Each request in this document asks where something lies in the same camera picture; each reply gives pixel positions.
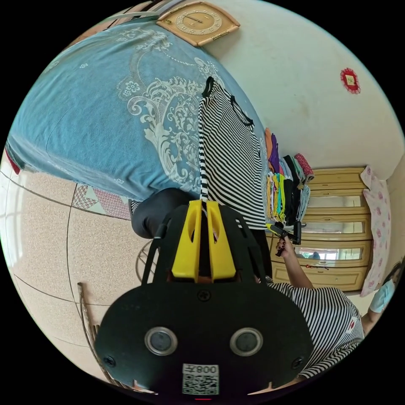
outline person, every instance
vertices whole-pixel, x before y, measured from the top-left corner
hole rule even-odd
[[[314,252],[312,255],[309,256],[309,258],[319,260],[321,257],[318,252]]]
[[[152,239],[165,216],[180,205],[188,205],[195,198],[180,189],[168,188],[152,195],[141,203],[128,201],[131,214],[133,231],[145,239]],[[211,266],[208,249],[208,222],[207,217],[202,215],[201,239],[207,243],[200,246],[200,282],[210,282]],[[266,232],[261,229],[251,229],[262,253],[266,275],[272,277],[269,245],[267,244]]]
[[[147,200],[134,204],[129,202],[132,212],[131,224],[134,232],[143,238],[153,238],[164,217],[179,205],[188,204],[193,198],[179,189],[160,191]],[[350,354],[363,340],[361,316],[354,304],[338,288],[314,288],[301,268],[294,247],[288,237],[280,239],[277,249],[284,248],[284,259],[290,283],[274,283],[272,280],[271,258],[264,230],[252,230],[260,246],[266,270],[266,283],[289,297],[302,311],[308,324],[314,350],[304,369],[285,386],[299,383],[324,372]],[[199,282],[209,282],[208,243],[200,247]],[[261,392],[271,391],[271,385]]]
[[[402,271],[403,271],[403,263],[401,262],[396,263],[392,271],[388,274],[387,278],[384,280],[383,285],[374,294],[374,297],[367,310],[367,313],[364,316],[362,316],[362,324],[365,336],[368,335],[370,330],[375,326],[377,321],[380,319],[389,301],[394,295],[395,288],[397,286],[398,280],[402,275]]]

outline blue bedspread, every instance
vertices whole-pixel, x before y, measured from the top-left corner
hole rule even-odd
[[[203,49],[145,19],[55,58],[21,105],[9,150],[34,170],[138,201],[168,187],[198,197],[197,112],[209,76],[255,123],[265,192],[264,128],[245,93]]]

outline woman's hand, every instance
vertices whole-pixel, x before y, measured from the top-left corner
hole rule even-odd
[[[286,236],[284,239],[280,239],[277,243],[277,250],[279,251],[280,249],[284,249],[283,252],[281,253],[281,257],[283,259],[286,259],[291,256],[295,256],[295,250],[290,242],[288,236]]]

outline black and white stripes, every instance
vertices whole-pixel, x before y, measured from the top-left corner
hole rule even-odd
[[[288,296],[302,311],[314,350],[300,376],[310,378],[334,366],[364,339],[361,316],[337,288],[296,288],[267,281],[270,288]]]
[[[253,121],[212,77],[198,114],[200,198],[238,211],[251,229],[266,229],[260,144]]]

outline wardrobe drawer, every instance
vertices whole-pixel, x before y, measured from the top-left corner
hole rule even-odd
[[[305,215],[302,240],[371,240],[370,215]]]
[[[273,281],[275,283],[289,283],[284,263],[272,262]],[[354,267],[347,269],[308,269],[302,266],[305,274],[314,287],[336,287],[342,291],[357,291],[363,286],[367,267]]]
[[[312,190],[306,215],[369,214],[363,189]]]
[[[333,184],[341,186],[332,187],[337,189],[345,189],[349,184],[357,184],[349,188],[364,187],[363,180],[360,174],[364,171],[363,167],[346,167],[343,169],[317,169],[313,173],[315,178],[309,183],[311,189],[330,189]]]
[[[301,245],[294,246],[301,266],[320,267],[367,267],[372,241],[323,241],[302,240]],[[277,244],[273,243],[270,257],[273,262],[284,263],[277,257]]]

